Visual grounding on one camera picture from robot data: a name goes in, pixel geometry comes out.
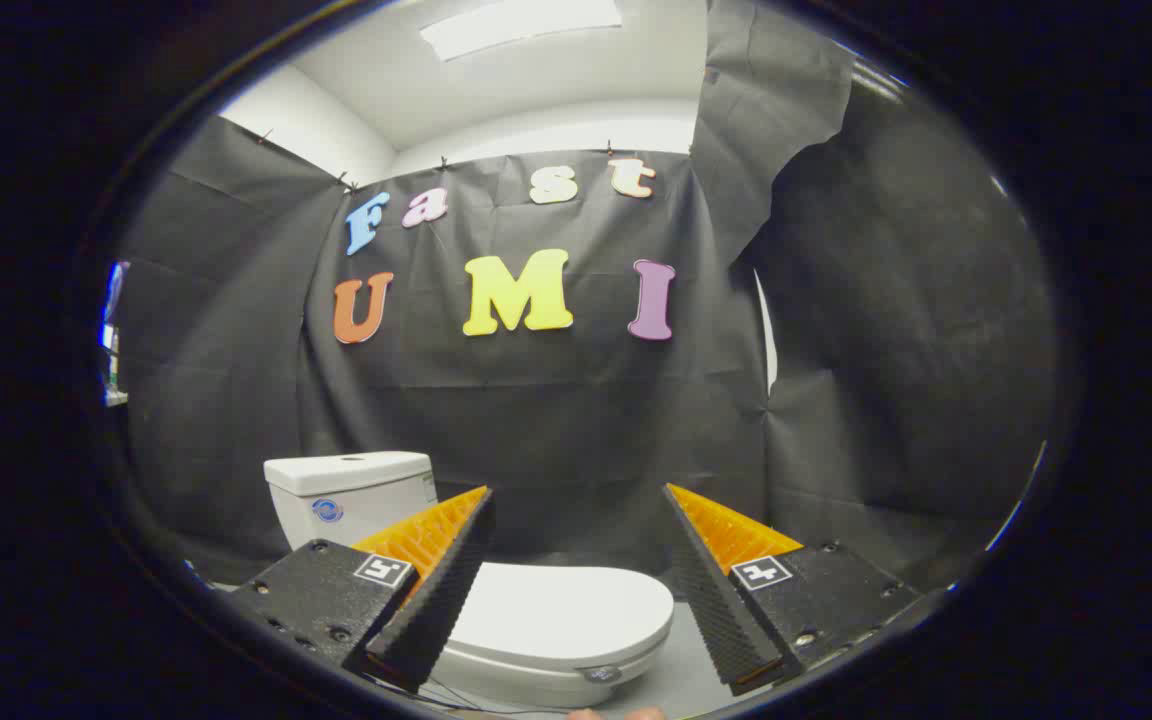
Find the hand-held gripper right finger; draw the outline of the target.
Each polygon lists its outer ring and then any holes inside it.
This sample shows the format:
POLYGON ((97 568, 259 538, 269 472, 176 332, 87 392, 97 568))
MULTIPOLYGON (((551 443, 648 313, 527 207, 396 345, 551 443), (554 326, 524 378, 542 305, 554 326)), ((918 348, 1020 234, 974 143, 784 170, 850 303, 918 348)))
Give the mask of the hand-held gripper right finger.
POLYGON ((664 505, 677 583, 735 696, 849 655, 919 601, 838 541, 796 541, 675 484, 664 484, 664 505))

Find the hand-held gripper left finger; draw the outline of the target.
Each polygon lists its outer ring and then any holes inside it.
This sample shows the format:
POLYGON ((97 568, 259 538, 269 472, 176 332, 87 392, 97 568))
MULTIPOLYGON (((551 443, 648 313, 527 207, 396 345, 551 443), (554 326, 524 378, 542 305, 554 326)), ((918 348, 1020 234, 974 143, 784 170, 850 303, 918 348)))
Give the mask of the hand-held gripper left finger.
POLYGON ((442 655, 494 526, 492 488, 470 488, 362 541, 308 539, 227 600, 301 653, 415 694, 442 655))

